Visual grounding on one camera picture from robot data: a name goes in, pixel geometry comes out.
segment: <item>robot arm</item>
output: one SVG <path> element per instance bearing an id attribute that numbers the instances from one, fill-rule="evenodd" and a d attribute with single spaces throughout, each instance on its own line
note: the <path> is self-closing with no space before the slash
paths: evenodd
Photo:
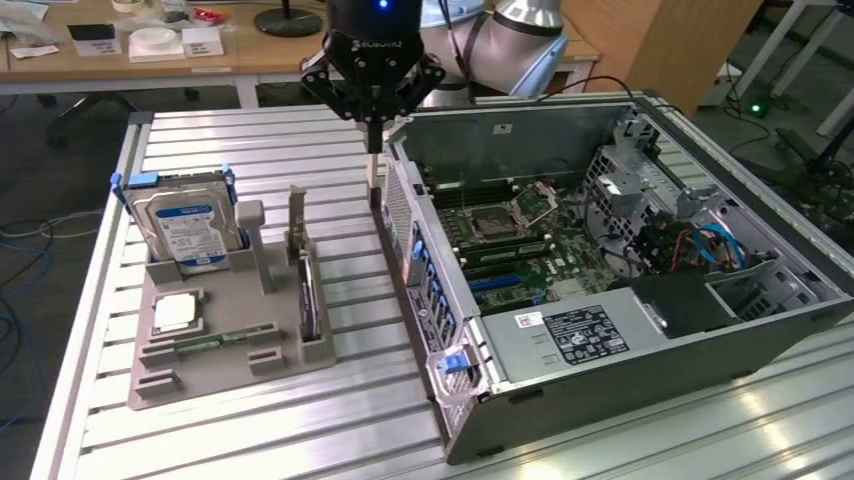
<path id="1" fill-rule="evenodd" d="M 418 0 L 327 0 L 323 50 L 301 66 L 301 80 L 344 120 L 366 131 L 368 153 L 383 148 L 383 127 L 408 115 L 444 78 L 424 53 Z M 330 81 L 330 66 L 344 82 Z"/>
<path id="2" fill-rule="evenodd" d="M 520 97 L 543 91 L 568 43 L 559 7 L 559 0 L 504 0 L 487 13 L 483 0 L 424 0 L 422 14 L 419 0 L 327 0 L 330 29 L 303 62 L 303 84 L 356 121 L 368 153 L 380 153 L 383 128 L 398 115 L 423 101 L 467 103 L 458 56 L 471 81 Z M 330 81 L 330 66 L 343 86 Z"/>
<path id="3" fill-rule="evenodd" d="M 439 2 L 446 0 L 424 0 L 422 38 L 426 50 L 447 70 L 447 77 L 424 105 L 448 107 L 468 103 L 454 40 L 472 82 L 515 97 L 539 95 L 568 44 L 560 1 L 503 0 L 490 13 L 484 11 L 483 0 L 447 0 L 452 37 Z"/>

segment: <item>power supply label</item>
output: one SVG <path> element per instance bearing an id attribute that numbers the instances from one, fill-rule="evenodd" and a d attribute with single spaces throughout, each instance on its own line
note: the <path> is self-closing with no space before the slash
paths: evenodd
<path id="1" fill-rule="evenodd" d="M 628 351 L 626 340 L 602 305 L 543 317 L 543 320 L 570 365 Z"/>

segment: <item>tape roll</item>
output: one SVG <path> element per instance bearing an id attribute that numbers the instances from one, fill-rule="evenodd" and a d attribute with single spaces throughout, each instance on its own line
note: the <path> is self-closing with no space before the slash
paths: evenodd
<path id="1" fill-rule="evenodd" d="M 145 5 L 145 0 L 112 0 L 112 8 L 116 12 L 133 13 Z"/>

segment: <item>wooden cabinet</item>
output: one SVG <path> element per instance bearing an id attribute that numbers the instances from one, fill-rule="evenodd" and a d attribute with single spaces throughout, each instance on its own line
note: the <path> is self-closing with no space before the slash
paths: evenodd
<path id="1" fill-rule="evenodd" d="M 632 89 L 655 90 L 691 115 L 761 3 L 562 0 L 562 10 L 602 52 L 592 75 L 611 75 Z M 586 91 L 612 90 L 619 85 L 599 80 Z"/>

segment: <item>lamp base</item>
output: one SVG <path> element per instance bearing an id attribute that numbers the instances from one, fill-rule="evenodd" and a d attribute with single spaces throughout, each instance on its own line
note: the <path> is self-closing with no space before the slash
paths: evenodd
<path id="1" fill-rule="evenodd" d="M 284 18 L 284 10 L 273 8 L 255 15 L 255 28 L 276 37 L 307 37 L 320 31 L 323 20 L 305 10 L 291 9 L 291 18 Z"/>

